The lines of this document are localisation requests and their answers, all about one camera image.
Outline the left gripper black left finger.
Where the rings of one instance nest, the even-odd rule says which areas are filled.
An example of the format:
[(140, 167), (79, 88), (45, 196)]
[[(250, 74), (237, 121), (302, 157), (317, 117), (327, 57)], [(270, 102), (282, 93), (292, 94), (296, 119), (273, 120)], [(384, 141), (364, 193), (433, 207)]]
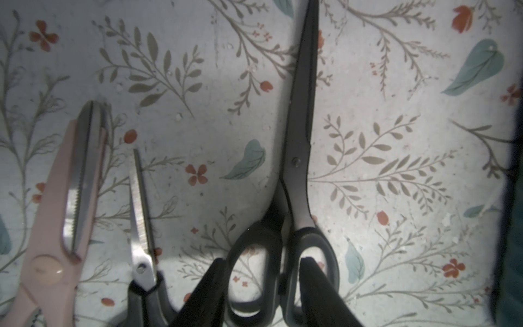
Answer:
[(226, 261), (213, 261), (170, 326), (223, 326)]

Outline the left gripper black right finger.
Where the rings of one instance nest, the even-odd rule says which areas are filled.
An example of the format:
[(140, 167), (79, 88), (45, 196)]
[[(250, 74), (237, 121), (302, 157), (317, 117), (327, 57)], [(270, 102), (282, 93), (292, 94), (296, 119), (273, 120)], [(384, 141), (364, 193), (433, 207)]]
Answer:
[(300, 260), (299, 277), (305, 326), (363, 327), (313, 258)]

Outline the large black scissors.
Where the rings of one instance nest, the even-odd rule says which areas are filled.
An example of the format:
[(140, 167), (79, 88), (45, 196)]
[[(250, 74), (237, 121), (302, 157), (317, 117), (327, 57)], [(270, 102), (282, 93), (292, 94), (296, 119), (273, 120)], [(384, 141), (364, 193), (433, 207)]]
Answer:
[(309, 1), (291, 88), (279, 179), (263, 218), (249, 226), (232, 245), (227, 263), (233, 268), (244, 250), (259, 245), (267, 251), (261, 296), (251, 302), (228, 302), (226, 321), (232, 326), (269, 326), (281, 308), (288, 326), (303, 326), (296, 306), (300, 255), (317, 247), (326, 259), (327, 279), (339, 288), (335, 251), (315, 226), (307, 193), (311, 132), (315, 105), (319, 42), (319, 3)]

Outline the pink scissors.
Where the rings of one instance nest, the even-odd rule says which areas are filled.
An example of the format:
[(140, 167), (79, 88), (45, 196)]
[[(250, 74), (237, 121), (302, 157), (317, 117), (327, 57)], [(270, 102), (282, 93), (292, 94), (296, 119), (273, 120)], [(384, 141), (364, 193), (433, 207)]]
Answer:
[(14, 302), (2, 326), (73, 326), (79, 284), (98, 203), (106, 130), (88, 101), (70, 121), (39, 204)]

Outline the teal plastic storage box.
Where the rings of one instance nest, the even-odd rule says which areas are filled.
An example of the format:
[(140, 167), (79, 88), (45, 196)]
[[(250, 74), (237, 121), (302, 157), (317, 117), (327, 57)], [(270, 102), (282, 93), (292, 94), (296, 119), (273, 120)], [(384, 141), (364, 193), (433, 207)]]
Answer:
[(522, 325), (522, 100), (516, 111), (515, 137), (491, 302), (496, 326)]

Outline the small dark handled scissors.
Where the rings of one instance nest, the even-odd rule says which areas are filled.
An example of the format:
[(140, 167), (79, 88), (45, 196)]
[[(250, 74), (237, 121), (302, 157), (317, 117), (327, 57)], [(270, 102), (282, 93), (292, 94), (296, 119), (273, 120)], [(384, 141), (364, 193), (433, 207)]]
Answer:
[(153, 233), (137, 149), (130, 155), (130, 247), (132, 281), (127, 289), (127, 311), (120, 326), (169, 326), (176, 317), (163, 275), (156, 264)]

